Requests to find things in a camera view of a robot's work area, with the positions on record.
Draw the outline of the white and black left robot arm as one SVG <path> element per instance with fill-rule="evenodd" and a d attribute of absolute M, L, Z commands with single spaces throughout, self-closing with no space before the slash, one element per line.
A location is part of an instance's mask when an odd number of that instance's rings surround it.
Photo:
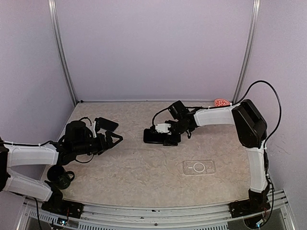
<path fill-rule="evenodd" d="M 99 156 L 119 144 L 123 137 L 114 133 L 118 124 L 102 117 L 87 127 L 86 118 L 74 120 L 65 127 L 64 135 L 57 141 L 43 144 L 0 142 L 0 189 L 31 196 L 48 205 L 57 213 L 67 209 L 62 199 L 64 186 L 57 185 L 57 178 L 42 182 L 12 170 L 21 165 L 49 165 L 62 167 L 79 155 Z"/>

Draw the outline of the black smartphone with teal edge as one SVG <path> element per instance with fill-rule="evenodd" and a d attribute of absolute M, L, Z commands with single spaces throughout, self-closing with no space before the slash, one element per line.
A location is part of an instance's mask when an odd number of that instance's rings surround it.
<path fill-rule="evenodd" d="M 146 128 L 143 131 L 143 141 L 147 144 L 163 144 L 164 135 L 155 133 L 151 129 Z"/>

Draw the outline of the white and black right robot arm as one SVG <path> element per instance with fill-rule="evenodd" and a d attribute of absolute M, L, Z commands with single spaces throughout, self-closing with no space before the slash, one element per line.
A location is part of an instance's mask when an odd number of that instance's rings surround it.
<path fill-rule="evenodd" d="M 243 100 L 235 105 L 221 107 L 186 107 L 181 101 L 171 104 L 167 110 L 172 121 L 154 125 L 159 133 L 191 135 L 198 127 L 208 125 L 234 125 L 241 145 L 248 155 L 251 184 L 249 199 L 245 202 L 248 212 L 255 213 L 266 203 L 269 191 L 267 171 L 269 167 L 265 143 L 267 123 L 254 103 Z"/>

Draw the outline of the clear magsafe phone case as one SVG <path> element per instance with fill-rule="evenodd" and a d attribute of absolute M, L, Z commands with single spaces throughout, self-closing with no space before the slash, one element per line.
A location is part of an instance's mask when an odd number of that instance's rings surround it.
<path fill-rule="evenodd" d="M 212 160 L 183 161 L 185 175 L 210 175 L 216 173 L 215 163 Z"/>

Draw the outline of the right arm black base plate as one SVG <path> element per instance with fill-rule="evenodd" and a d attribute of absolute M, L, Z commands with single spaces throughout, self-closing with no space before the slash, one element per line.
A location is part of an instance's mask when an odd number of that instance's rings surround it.
<path fill-rule="evenodd" d="M 229 209 L 232 218 L 243 217 L 255 213 L 263 212 L 264 210 L 269 210 L 271 205 L 269 201 L 265 201 L 261 204 L 252 204 L 249 199 L 231 202 L 229 204 Z"/>

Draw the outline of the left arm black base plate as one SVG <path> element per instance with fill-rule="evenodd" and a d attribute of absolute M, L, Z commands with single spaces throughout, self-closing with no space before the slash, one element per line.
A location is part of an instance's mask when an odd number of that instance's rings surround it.
<path fill-rule="evenodd" d="M 83 208 L 84 204 L 68 200 L 47 201 L 41 206 L 42 210 L 76 219 L 81 218 Z"/>

